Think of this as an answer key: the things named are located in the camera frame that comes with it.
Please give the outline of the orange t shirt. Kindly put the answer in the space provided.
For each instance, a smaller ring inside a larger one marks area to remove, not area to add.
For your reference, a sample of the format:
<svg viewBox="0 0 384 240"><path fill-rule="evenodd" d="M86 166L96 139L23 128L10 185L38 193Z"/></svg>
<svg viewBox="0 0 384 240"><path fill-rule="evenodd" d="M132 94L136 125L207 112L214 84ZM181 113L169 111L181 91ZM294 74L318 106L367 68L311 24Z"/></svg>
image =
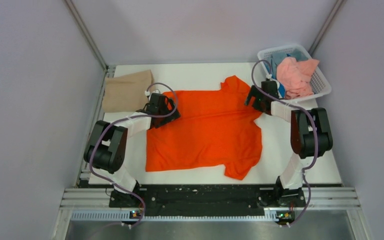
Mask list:
<svg viewBox="0 0 384 240"><path fill-rule="evenodd" d="M245 105L250 86L237 76L219 90L177 90L180 118L146 133L147 172L223 165L224 175L244 179L261 159L261 113Z"/></svg>

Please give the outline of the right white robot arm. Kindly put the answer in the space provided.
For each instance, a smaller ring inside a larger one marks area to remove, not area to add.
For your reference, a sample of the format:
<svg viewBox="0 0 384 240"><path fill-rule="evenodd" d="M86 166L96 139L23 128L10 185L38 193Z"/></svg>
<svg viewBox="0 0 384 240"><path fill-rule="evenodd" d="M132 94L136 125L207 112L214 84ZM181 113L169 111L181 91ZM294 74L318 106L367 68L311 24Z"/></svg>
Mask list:
<svg viewBox="0 0 384 240"><path fill-rule="evenodd" d="M261 87L253 85L244 104L290 124L291 158L277 177L273 192L260 198L260 202L265 206L303 207L307 203L302 190L306 171L315 165L317 158L333 148L327 110L322 107L304 109L278 99L277 84L273 80L263 81Z"/></svg>

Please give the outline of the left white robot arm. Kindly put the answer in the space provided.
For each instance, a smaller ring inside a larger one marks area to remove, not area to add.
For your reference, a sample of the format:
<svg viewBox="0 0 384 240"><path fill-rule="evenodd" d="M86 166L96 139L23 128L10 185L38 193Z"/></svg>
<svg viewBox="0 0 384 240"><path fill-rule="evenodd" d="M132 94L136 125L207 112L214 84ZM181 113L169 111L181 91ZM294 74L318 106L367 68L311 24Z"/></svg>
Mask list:
<svg viewBox="0 0 384 240"><path fill-rule="evenodd" d="M83 158L89 165L91 174L107 181L121 194L121 200L129 207L145 208L140 197L138 181L131 176L127 167L126 148L128 140L142 132L157 129L178 118L178 97L170 98L162 93L152 92L143 109L129 113L122 119L95 123Z"/></svg>

